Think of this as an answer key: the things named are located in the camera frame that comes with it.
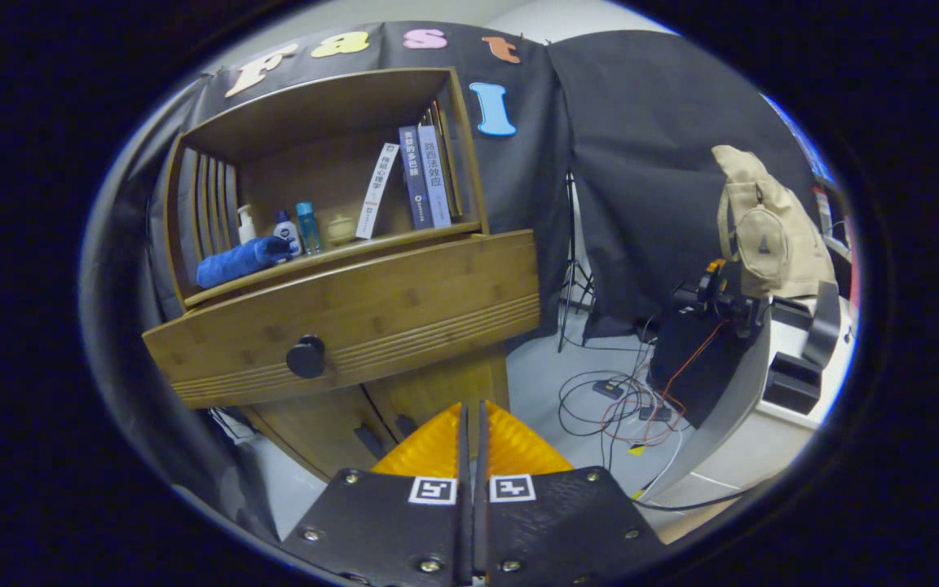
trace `red wire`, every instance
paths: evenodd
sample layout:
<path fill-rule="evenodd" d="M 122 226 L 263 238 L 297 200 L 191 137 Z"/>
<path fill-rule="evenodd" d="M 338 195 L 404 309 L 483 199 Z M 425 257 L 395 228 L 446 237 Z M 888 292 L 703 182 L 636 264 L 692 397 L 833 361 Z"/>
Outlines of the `red wire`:
<path fill-rule="evenodd" d="M 671 437 L 672 431 L 675 430 L 676 425 L 679 424 L 679 422 L 681 422 L 681 420 L 683 419 L 683 415 L 686 414 L 686 407 L 685 407 L 685 405 L 681 404 L 681 402 L 679 402 L 678 400 L 676 400 L 676 398 L 674 398 L 674 397 L 672 397 L 672 396 L 670 396 L 670 395 L 668 394 L 668 388 L 672 386 L 672 382 L 674 382 L 674 381 L 676 380 L 676 377 L 678 377 L 679 374 L 681 374 L 681 373 L 683 372 L 683 370 L 685 370 L 686 368 L 688 368 L 689 365 L 692 364 L 694 360 L 696 360 L 696 358 L 698 357 L 698 355 L 701 354 L 701 350 L 704 350 L 705 346 L 716 336 L 716 332 L 719 332 L 719 331 L 720 331 L 720 328 L 723 328 L 723 324 L 727 324 L 728 322 L 730 322 L 730 321 L 729 321 L 729 320 L 723 320 L 723 322 L 720 322 L 719 324 L 716 324 L 716 327 L 712 330 L 712 333 L 708 335 L 708 338 L 705 338 L 705 339 L 704 339 L 704 342 L 701 342 L 700 345 L 698 345 L 698 348 L 697 348 L 696 350 L 694 350 L 694 354 L 692 354 L 692 355 L 690 356 L 690 358 L 689 358 L 688 360 L 686 360 L 686 362 L 682 365 L 682 367 L 680 367 L 679 370 L 676 371 L 675 374 L 673 374 L 673 376 L 671 376 L 671 377 L 668 379 L 668 383 L 666 383 L 666 386 L 664 387 L 664 390 L 662 391 L 662 396 L 659 397 L 659 402 L 657 402 L 657 405 L 655 405 L 655 409 L 652 409 L 652 410 L 651 410 L 651 415 L 647 418 L 647 425 L 646 425 L 646 427 L 644 428 L 644 438 L 642 438 L 642 439 L 627 439 L 627 438 L 623 438 L 623 437 L 618 437 L 618 435 L 613 435 L 611 432 L 608 432 L 606 428 L 604 428 L 603 434 L 604 434 L 604 435 L 608 435 L 608 437 L 611 437 L 611 438 L 614 438 L 614 439 L 622 439 L 622 441 L 634 442 L 634 443 L 640 443 L 640 444 L 651 444 L 651 443 L 660 444 L 660 443 L 666 441 L 666 439 L 667 439 L 668 437 Z M 644 365 L 640 365 L 640 368 L 637 369 L 637 371 L 636 371 L 635 373 L 633 373 L 633 379 L 636 379 L 636 378 L 638 377 L 638 375 L 640 375 L 640 372 L 642 371 L 643 368 L 644 368 Z M 633 384 L 633 386 L 636 386 L 637 389 L 640 390 L 640 387 L 638 387 L 636 383 L 631 383 L 631 384 Z M 652 423 L 653 420 L 655 419 L 655 414 L 657 413 L 657 410 L 659 410 L 659 408 L 662 408 L 662 406 L 664 405 L 664 401 L 666 401 L 667 398 L 668 398 L 668 400 L 671 400 L 675 405 L 678 405 L 679 408 L 681 408 L 681 409 L 676 410 L 676 413 L 677 413 L 676 419 L 672 422 L 672 424 L 668 425 L 668 426 L 670 426 L 670 430 L 668 430 L 668 432 L 663 432 L 661 435 L 659 435 L 659 437 L 655 437 L 654 439 L 650 439 L 650 438 L 648 438 L 648 432 L 650 432 L 650 430 L 651 430 L 651 423 Z M 603 418 L 601 419 L 601 422 L 606 422 L 606 421 L 607 421 L 607 414 L 611 412 L 611 408 L 614 408 L 614 407 L 615 407 L 616 405 L 618 405 L 618 404 L 622 404 L 623 401 L 628 401 L 628 398 L 626 398 L 625 400 L 615 401 L 614 404 L 608 405 L 608 406 L 607 406 L 607 410 L 604 410 Z M 640 405 L 640 404 L 641 404 L 641 402 L 638 401 L 638 400 L 636 400 L 636 399 L 633 399 L 633 400 L 631 400 L 631 401 L 636 402 L 637 405 Z"/>

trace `book spine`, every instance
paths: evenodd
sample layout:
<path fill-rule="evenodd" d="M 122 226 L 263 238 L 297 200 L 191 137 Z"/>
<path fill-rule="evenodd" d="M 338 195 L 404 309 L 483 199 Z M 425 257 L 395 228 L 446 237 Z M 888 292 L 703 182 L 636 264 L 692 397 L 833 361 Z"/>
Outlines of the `book spine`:
<path fill-rule="evenodd" d="M 444 136 L 447 130 L 444 129 L 443 114 L 440 112 L 440 105 L 437 100 L 433 100 L 433 119 L 436 120 L 435 129 L 437 130 L 437 148 L 440 149 L 440 172 L 444 177 L 444 190 L 447 191 L 447 211 L 451 216 L 462 216 L 462 201 L 459 200 L 459 194 L 452 179 L 451 159 L 448 159 L 447 138 Z"/>
<path fill-rule="evenodd" d="M 440 172 L 437 133 L 433 126 L 418 127 L 418 144 L 422 151 L 422 178 L 425 180 L 425 193 L 430 197 L 433 227 L 437 229 L 450 227 L 452 216 L 447 210 L 447 194 L 444 193 L 444 178 Z"/>
<path fill-rule="evenodd" d="M 430 198 L 425 193 L 425 180 L 422 178 L 421 150 L 418 146 L 418 131 L 415 126 L 402 126 L 401 160 L 405 168 L 405 183 L 408 184 L 408 198 L 411 201 L 411 219 L 415 230 L 433 227 L 433 213 L 430 211 Z"/>
<path fill-rule="evenodd" d="M 376 227 L 376 215 L 379 212 L 379 203 L 383 198 L 386 180 L 390 177 L 390 168 L 394 166 L 394 159 L 398 156 L 400 147 L 393 143 L 384 143 L 379 153 L 376 168 L 372 171 L 372 179 L 368 182 L 368 193 L 364 194 L 364 205 L 361 207 L 361 219 L 357 222 L 358 238 L 372 238 L 372 230 Z"/>

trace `small ceramic jar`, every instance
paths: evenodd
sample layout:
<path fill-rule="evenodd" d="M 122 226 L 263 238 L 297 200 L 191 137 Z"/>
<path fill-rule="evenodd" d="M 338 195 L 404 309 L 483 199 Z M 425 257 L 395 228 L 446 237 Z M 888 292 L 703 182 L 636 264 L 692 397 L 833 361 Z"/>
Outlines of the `small ceramic jar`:
<path fill-rule="evenodd" d="M 343 214 L 334 216 L 332 222 L 324 227 L 324 234 L 330 245 L 342 245 L 344 242 L 353 241 L 355 232 L 357 232 L 357 224 L 354 223 L 354 219 Z"/>

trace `screw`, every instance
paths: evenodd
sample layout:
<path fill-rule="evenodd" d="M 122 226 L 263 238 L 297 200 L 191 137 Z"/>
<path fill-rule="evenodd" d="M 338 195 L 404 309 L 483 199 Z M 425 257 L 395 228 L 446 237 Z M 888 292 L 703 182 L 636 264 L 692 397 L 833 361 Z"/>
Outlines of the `screw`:
<path fill-rule="evenodd" d="M 418 571 L 438 572 L 440 571 L 440 561 L 435 561 L 432 558 L 428 558 L 427 560 L 418 563 Z"/>

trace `cabinet drawer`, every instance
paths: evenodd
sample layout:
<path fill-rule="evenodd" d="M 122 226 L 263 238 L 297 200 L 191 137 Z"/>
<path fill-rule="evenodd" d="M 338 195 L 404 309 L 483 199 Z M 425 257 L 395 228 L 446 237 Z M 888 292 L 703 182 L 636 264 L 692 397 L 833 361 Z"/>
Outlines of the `cabinet drawer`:
<path fill-rule="evenodd" d="M 475 236 L 303 277 L 144 334 L 189 408 L 320 393 L 433 364 L 538 326 L 532 231 Z M 313 334 L 324 374 L 286 353 Z"/>

